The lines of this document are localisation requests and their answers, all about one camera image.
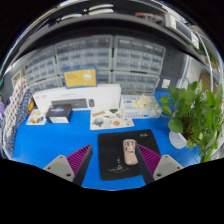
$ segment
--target white flower pot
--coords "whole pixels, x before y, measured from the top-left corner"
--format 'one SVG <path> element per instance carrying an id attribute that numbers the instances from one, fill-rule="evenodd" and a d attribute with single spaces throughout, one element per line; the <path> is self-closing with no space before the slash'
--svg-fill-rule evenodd
<path id="1" fill-rule="evenodd" d="M 187 140 L 180 133 L 170 131 L 169 133 L 170 143 L 177 149 L 182 149 L 187 146 Z"/>

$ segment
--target beige mouse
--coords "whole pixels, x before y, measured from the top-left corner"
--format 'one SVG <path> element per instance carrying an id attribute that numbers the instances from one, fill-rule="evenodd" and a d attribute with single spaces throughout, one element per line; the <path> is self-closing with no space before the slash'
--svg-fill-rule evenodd
<path id="1" fill-rule="evenodd" d="M 136 141 L 134 139 L 126 139 L 123 141 L 124 161 L 127 165 L 135 165 L 138 163 L 135 155 Z"/>

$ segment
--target computer mouse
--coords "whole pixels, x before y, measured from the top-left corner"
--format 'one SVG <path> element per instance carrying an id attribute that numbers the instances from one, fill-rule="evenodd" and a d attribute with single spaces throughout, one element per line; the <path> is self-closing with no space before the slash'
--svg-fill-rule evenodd
<path id="1" fill-rule="evenodd" d="M 94 100 L 93 100 L 93 99 L 90 99 L 90 100 L 89 100 L 89 106 L 90 106 L 90 107 L 94 107 Z"/>
<path id="2" fill-rule="evenodd" d="M 138 163 L 135 155 L 136 141 L 134 139 L 125 139 L 123 141 L 124 161 L 127 165 L 135 165 Z"/>

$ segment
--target white box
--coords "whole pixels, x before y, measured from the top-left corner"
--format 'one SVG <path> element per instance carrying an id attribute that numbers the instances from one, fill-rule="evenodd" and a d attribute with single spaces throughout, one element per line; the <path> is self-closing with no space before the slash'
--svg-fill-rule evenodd
<path id="1" fill-rule="evenodd" d="M 139 95 L 121 95 L 121 106 L 120 108 L 123 111 L 123 119 L 144 119 L 144 118 L 157 118 L 161 114 L 161 109 L 158 109 L 157 114 L 154 110 L 154 107 L 157 107 L 159 104 L 154 96 L 147 96 L 150 100 L 150 105 L 144 109 L 136 108 L 132 100 L 139 100 L 141 96 Z"/>
<path id="2" fill-rule="evenodd" d="M 119 84 L 98 84 L 97 87 L 66 87 L 34 93 L 38 109 L 45 113 L 51 105 L 72 104 L 72 110 L 119 109 L 121 87 Z"/>

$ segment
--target small black device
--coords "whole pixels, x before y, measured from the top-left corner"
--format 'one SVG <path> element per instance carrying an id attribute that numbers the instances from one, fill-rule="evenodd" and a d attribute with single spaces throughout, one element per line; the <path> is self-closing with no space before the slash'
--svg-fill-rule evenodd
<path id="1" fill-rule="evenodd" d="M 69 123 L 71 114 L 71 104 L 52 105 L 48 109 L 46 119 L 49 123 Z"/>

